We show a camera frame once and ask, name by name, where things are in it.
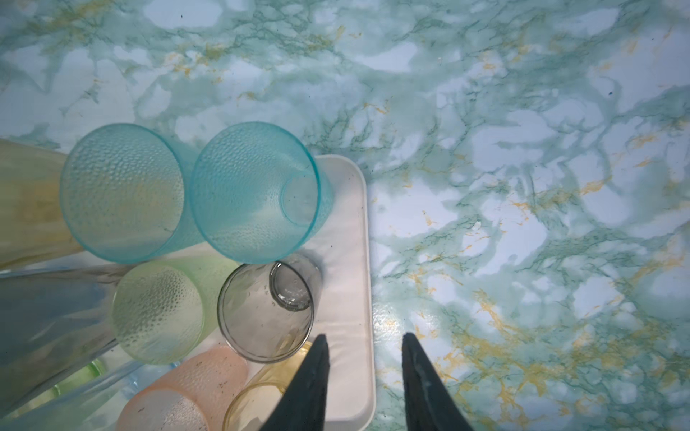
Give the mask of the tall pale blue glass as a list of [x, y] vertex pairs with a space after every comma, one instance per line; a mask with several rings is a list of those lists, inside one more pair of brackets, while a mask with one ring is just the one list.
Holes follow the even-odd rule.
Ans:
[[1, 429], [113, 430], [135, 395], [180, 364], [155, 366], [129, 361], [17, 418], [2, 420]]

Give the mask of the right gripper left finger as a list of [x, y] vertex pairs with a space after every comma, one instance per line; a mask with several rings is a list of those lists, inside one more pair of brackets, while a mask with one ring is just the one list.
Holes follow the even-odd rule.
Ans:
[[325, 334], [311, 344], [302, 362], [293, 357], [265, 366], [271, 383], [283, 390], [282, 398], [262, 430], [324, 430], [330, 373], [330, 350]]

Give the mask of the tall grey glass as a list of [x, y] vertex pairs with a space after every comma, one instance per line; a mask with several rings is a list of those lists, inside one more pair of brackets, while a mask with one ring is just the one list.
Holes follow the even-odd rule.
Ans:
[[106, 265], [2, 276], [3, 416], [116, 346], [111, 303], [131, 269]]

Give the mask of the tall yellow glass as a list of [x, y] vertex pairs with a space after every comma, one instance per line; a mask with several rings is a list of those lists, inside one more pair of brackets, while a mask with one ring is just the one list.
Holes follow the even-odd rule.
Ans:
[[1, 141], [1, 269], [19, 269], [81, 252], [59, 203], [68, 157]]

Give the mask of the teal dotted glass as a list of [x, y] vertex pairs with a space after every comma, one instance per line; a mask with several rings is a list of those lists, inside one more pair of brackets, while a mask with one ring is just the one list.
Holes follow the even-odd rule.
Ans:
[[202, 236], [241, 263], [264, 264], [297, 251], [325, 224], [334, 201], [316, 158], [289, 131], [266, 122], [219, 132], [190, 179]]
[[60, 177], [66, 225], [93, 255], [138, 263], [203, 237], [190, 207], [199, 149], [151, 129], [116, 123], [81, 138]]

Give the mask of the small light green glass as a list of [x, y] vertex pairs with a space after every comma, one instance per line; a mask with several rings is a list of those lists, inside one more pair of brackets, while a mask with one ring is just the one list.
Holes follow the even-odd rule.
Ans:
[[186, 357], [217, 328], [221, 287], [239, 264], [218, 255], [153, 260], [117, 285], [111, 328], [139, 362], [162, 365]]

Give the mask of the tall green glass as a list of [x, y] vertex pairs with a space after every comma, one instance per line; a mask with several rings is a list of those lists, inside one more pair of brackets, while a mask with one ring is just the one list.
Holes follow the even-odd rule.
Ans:
[[96, 378], [102, 376], [106, 372], [106, 366], [101, 359], [95, 359], [88, 366], [80, 369], [79, 371], [73, 373], [66, 379], [62, 380], [58, 384], [50, 387], [44, 393], [38, 395], [37, 397], [29, 400], [22, 407], [16, 409], [15, 411], [9, 413], [7, 418], [18, 418], [23, 414], [32, 411], [33, 409], [39, 408], [39, 406], [51, 402], [59, 398], [61, 395], [71, 393], [83, 385], [95, 380]]

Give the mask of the small grey glass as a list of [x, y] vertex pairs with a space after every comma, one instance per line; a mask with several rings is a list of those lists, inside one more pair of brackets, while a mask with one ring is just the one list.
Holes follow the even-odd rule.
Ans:
[[226, 279], [217, 319], [226, 343], [245, 359], [272, 364], [307, 342], [316, 320], [323, 274], [307, 255], [243, 264]]

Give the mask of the small pink glass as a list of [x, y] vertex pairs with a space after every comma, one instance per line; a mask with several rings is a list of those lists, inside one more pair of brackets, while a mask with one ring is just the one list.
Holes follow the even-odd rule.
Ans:
[[134, 396], [118, 430], [220, 430], [249, 375], [246, 360], [216, 347], [192, 357]]

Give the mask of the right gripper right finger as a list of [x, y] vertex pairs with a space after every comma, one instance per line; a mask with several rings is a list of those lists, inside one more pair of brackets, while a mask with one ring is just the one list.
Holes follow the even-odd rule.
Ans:
[[417, 337], [402, 338], [405, 417], [408, 430], [472, 430]]

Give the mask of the small amber glass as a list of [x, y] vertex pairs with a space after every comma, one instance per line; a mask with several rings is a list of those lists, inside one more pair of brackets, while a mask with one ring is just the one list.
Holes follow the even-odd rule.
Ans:
[[287, 391], [311, 346], [307, 342], [292, 357], [265, 365], [228, 407], [223, 429], [260, 430]]

